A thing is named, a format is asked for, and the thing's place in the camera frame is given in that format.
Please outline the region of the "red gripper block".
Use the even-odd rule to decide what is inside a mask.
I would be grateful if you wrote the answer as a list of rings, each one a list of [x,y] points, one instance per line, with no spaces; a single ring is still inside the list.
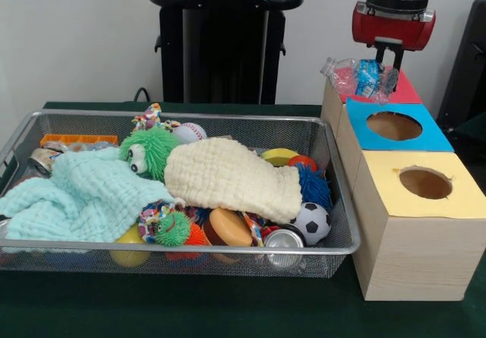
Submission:
[[[352,36],[357,43],[400,44],[394,47],[394,68],[401,68],[403,50],[421,51],[428,44],[436,22],[436,12],[418,14],[379,11],[366,2],[357,2],[352,15]],[[377,47],[376,61],[383,62],[384,47]]]

